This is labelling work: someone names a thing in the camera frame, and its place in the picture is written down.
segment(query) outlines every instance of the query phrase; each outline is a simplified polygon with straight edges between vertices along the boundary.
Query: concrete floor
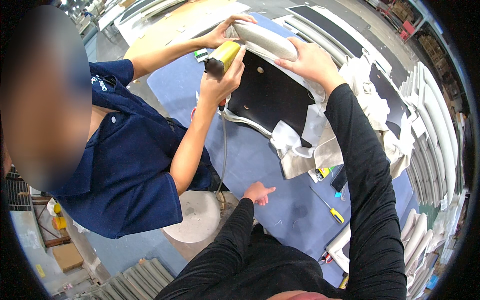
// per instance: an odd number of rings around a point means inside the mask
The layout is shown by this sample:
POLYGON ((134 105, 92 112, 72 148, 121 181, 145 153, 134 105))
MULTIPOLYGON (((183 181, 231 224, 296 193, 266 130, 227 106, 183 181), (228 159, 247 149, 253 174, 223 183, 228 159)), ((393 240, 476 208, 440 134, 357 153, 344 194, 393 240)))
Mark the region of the concrete floor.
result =
MULTIPOLYGON (((241 3, 252 7, 252 12, 258 12, 272 19, 287 14, 286 7, 305 4, 303 0, 240 0, 241 3)), ((308 0, 309 5, 320 5, 337 14, 351 26, 356 28, 369 40, 392 65, 392 80, 399 86, 407 77, 407 71, 412 71, 418 61, 417 55, 411 47, 405 45, 393 27, 380 16, 369 4, 363 0, 308 0)), ((112 44, 101 33, 97 33, 94 42, 89 42, 85 47, 90 61, 120 60, 128 49, 128 44, 120 34, 112 37, 112 44), (92 51, 92 44, 96 43, 96 51, 92 51)), ((154 107, 160 114, 168 117, 158 99, 146 83, 150 75, 141 77, 138 83, 130 83, 129 90, 140 96, 146 103, 154 107)), ((236 203, 236 199, 229 198, 229 202, 236 203)), ((220 226, 231 211, 223 213, 220 226)), ((92 247, 95 249, 101 262, 111 275, 124 271, 126 268, 138 263, 145 257, 157 257, 165 267, 176 276, 185 264, 199 251, 208 245, 216 233, 210 238, 194 244, 178 242, 168 236, 163 230, 152 230, 139 234, 122 237, 117 240, 103 238, 95 233, 86 234, 92 247)))

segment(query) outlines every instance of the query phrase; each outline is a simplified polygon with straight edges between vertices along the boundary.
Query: black long-sleeve shirt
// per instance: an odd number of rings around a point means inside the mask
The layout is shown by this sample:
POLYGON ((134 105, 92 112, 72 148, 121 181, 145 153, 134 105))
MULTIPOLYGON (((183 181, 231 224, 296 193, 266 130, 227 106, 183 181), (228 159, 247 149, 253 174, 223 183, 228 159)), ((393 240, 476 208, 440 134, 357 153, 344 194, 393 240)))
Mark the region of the black long-sleeve shirt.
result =
POLYGON ((325 115, 342 150, 351 201, 347 289, 323 279, 317 261, 268 242, 250 243, 253 204, 242 199, 219 235, 156 299, 267 299, 290 290, 330 298, 404 299, 404 249, 389 163, 347 84, 329 97, 325 115))

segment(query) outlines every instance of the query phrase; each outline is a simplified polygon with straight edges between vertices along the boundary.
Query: yellow bucket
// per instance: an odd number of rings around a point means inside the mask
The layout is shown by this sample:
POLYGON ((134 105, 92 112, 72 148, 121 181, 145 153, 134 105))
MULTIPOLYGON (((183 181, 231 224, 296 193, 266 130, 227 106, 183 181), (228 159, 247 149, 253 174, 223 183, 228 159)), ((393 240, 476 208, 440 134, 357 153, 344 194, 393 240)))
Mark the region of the yellow bucket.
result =
POLYGON ((54 211, 56 214, 60 213, 60 210, 61 210, 61 209, 60 209, 60 204, 57 203, 57 204, 55 204, 55 205, 53 206, 53 211, 54 211))
POLYGON ((52 218, 52 226, 56 230, 66 228, 67 227, 67 221, 65 221, 65 218, 62 216, 55 216, 52 218))

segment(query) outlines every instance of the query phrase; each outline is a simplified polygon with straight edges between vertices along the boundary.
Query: navy polo shirt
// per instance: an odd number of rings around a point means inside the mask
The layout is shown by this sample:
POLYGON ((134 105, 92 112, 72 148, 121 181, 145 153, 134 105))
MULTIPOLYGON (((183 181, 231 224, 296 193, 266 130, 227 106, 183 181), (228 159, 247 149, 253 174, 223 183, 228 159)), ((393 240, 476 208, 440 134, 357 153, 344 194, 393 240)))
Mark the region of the navy polo shirt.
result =
MULTIPOLYGON (((69 181, 50 193, 77 223, 108 238, 181 222, 168 171, 187 129, 130 93, 130 60, 90 63, 90 72, 92 104, 116 111, 104 117, 69 181)), ((201 162, 189 190, 211 183, 205 148, 201 162)))

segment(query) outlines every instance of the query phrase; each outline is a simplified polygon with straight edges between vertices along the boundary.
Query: yellow screwdriver handle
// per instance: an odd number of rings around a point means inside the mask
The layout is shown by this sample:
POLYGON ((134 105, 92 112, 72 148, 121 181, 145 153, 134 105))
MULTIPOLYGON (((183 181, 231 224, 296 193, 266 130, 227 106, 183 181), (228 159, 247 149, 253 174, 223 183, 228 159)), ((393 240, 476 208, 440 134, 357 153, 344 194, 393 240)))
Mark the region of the yellow screwdriver handle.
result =
POLYGON ((342 217, 341 214, 338 213, 338 211, 336 211, 334 208, 330 209, 330 213, 332 214, 332 216, 335 218, 335 220, 340 223, 340 224, 343 224, 343 222, 345 221, 342 217))

